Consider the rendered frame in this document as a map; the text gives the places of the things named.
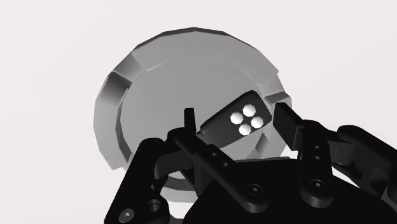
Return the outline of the black remote control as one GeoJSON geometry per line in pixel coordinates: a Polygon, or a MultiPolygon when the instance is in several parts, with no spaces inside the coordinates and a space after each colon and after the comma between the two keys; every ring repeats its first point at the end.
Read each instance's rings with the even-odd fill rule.
{"type": "Polygon", "coordinates": [[[207,119],[197,135],[206,144],[223,148],[261,129],[271,120],[264,101],[257,92],[250,90],[207,119]]]}

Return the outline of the grey round plate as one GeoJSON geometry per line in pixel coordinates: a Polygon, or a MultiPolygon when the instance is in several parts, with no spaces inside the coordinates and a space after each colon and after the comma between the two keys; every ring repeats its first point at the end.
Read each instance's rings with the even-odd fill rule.
{"type": "Polygon", "coordinates": [[[94,132],[110,168],[129,167],[139,143],[197,125],[243,93],[257,92],[270,111],[290,103],[277,68],[253,46],[221,31],[191,27],[137,45],[107,76],[94,109],[94,132]]]}

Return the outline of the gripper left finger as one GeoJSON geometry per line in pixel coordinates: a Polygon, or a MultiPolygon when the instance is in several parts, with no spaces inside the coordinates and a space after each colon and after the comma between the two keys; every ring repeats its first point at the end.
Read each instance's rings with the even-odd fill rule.
{"type": "Polygon", "coordinates": [[[169,204],[160,192],[170,173],[194,172],[193,189],[202,194],[212,181],[231,196],[237,208],[260,214],[269,207],[263,185],[238,174],[239,164],[213,144],[205,144],[195,133],[195,113],[184,110],[185,125],[159,138],[143,140],[105,216],[104,224],[188,224],[173,223],[169,204]]]}

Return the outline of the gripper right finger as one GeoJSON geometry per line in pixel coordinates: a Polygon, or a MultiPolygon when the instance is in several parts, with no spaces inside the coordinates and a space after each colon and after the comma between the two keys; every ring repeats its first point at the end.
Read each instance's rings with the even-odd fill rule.
{"type": "Polygon", "coordinates": [[[326,208],[339,187],[336,169],[397,211],[397,150],[366,130],[343,125],[331,131],[300,118],[286,103],[275,105],[273,126],[301,164],[300,195],[312,207],[326,208]]]}

